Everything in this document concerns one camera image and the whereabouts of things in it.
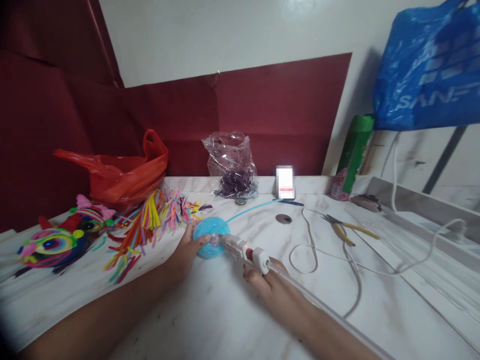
clear plastic bag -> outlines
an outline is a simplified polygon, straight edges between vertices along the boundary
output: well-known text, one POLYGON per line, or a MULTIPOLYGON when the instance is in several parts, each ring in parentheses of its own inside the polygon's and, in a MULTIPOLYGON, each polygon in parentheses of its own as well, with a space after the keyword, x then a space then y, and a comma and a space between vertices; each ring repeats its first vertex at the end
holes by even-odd
POLYGON ((210 176, 221 177, 215 195, 233 199, 256 198, 259 182, 249 137, 239 131, 215 131, 202 142, 210 154, 207 163, 210 176))

small round object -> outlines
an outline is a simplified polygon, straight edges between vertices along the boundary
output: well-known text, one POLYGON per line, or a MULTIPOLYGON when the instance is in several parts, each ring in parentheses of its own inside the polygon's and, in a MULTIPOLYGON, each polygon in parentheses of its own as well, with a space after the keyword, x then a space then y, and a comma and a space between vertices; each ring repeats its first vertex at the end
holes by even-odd
POLYGON ((92 230, 95 227, 95 224, 93 222, 87 222, 84 226, 84 230, 92 230))
POLYGON ((74 237, 75 239, 80 239, 81 237, 84 236, 84 234, 85 234, 85 233, 84 233, 83 230, 75 230, 75 231, 73 232, 73 237, 74 237))
POLYGON ((285 214, 278 214, 277 216, 275 216, 275 219, 281 224, 288 225, 292 223, 292 218, 285 214))
POLYGON ((55 239, 47 240, 43 243, 43 248, 45 250, 48 250, 48 249, 56 247, 58 244, 59 244, 59 242, 56 241, 55 239))

phone screen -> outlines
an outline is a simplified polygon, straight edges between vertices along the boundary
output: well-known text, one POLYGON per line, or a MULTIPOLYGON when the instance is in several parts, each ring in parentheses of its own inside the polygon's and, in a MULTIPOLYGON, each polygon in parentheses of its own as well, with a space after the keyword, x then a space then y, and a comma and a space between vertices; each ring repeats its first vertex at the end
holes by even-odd
POLYGON ((278 198, 285 200, 295 199, 295 183, 293 166, 276 167, 276 185, 278 198))

spray bottle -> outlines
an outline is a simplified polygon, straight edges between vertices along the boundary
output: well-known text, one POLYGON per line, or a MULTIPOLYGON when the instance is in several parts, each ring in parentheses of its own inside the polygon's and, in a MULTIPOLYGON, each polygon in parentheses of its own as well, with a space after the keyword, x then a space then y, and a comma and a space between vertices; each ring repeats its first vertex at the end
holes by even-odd
POLYGON ((351 121, 331 187, 332 199, 350 198, 373 129, 374 118, 370 115, 356 115, 351 121))

pink ear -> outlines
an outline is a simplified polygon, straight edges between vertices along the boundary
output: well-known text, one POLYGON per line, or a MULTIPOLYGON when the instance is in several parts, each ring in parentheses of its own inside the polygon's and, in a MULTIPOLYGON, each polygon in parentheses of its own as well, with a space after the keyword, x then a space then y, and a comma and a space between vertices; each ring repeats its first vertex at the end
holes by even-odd
POLYGON ((79 209, 89 208, 92 206, 90 200, 88 200, 84 195, 78 194, 76 196, 76 207, 79 209))
POLYGON ((115 215, 115 210, 110 210, 108 207, 103 205, 95 205, 96 208, 101 210, 101 214, 103 216, 103 220, 111 219, 113 215, 115 215))

